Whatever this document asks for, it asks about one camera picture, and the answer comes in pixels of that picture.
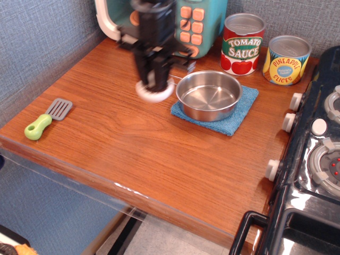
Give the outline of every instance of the pineapple slices can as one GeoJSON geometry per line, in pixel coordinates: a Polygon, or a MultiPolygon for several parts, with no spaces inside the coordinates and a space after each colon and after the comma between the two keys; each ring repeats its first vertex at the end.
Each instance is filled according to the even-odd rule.
{"type": "Polygon", "coordinates": [[[296,36],[278,36],[269,42],[263,75],[271,83],[289,86],[303,76],[311,45],[296,36]]]}

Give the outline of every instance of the orange button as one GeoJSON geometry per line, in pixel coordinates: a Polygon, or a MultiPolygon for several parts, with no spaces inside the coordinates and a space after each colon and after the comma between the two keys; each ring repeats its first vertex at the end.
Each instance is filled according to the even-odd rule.
{"type": "Polygon", "coordinates": [[[190,28],[191,28],[191,22],[189,20],[181,20],[181,29],[182,30],[189,31],[190,28]]]}
{"type": "Polygon", "coordinates": [[[191,43],[195,45],[201,45],[202,44],[202,35],[194,34],[191,37],[191,43]]]}
{"type": "Polygon", "coordinates": [[[190,34],[187,32],[181,32],[180,34],[180,40],[184,43],[190,42],[190,34]]]}
{"type": "Polygon", "coordinates": [[[134,26],[139,26],[139,16],[137,11],[133,11],[130,15],[130,22],[134,26]]]}
{"type": "Polygon", "coordinates": [[[191,17],[191,8],[188,7],[188,6],[183,6],[181,8],[181,17],[185,18],[185,19],[190,18],[191,17]]]}
{"type": "Polygon", "coordinates": [[[192,24],[192,31],[194,33],[202,33],[203,32],[203,23],[202,22],[194,22],[192,24]]]}
{"type": "Polygon", "coordinates": [[[201,8],[196,8],[193,10],[192,18],[194,20],[202,21],[204,19],[204,10],[201,8]]]}
{"type": "MultiPolygon", "coordinates": [[[[191,55],[191,57],[196,57],[196,56],[199,54],[199,52],[200,52],[199,48],[197,48],[196,46],[185,45],[185,47],[192,50],[192,55],[191,55]]],[[[188,55],[186,52],[180,52],[180,53],[181,53],[182,55],[184,55],[184,56],[187,56],[187,55],[188,55]]]]}

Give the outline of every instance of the green spatula handle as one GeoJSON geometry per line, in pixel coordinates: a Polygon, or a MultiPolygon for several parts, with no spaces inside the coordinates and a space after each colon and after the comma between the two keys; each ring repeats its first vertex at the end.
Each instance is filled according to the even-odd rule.
{"type": "Polygon", "coordinates": [[[38,140],[43,134],[45,127],[50,125],[51,122],[52,117],[50,115],[41,114],[36,121],[25,128],[25,136],[33,141],[38,140]]]}

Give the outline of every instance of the yellow label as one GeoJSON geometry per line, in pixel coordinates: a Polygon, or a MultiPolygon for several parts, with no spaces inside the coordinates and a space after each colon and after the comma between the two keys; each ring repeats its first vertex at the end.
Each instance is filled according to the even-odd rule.
{"type": "Polygon", "coordinates": [[[301,62],[296,58],[278,57],[269,67],[270,78],[279,85],[293,84],[300,71],[301,62]]]}

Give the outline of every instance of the gray spatula head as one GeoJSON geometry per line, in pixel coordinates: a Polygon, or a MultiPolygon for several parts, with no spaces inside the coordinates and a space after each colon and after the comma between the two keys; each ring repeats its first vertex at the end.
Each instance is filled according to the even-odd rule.
{"type": "Polygon", "coordinates": [[[54,120],[61,121],[70,111],[72,105],[71,101],[57,98],[47,109],[45,114],[49,114],[54,120]]]}

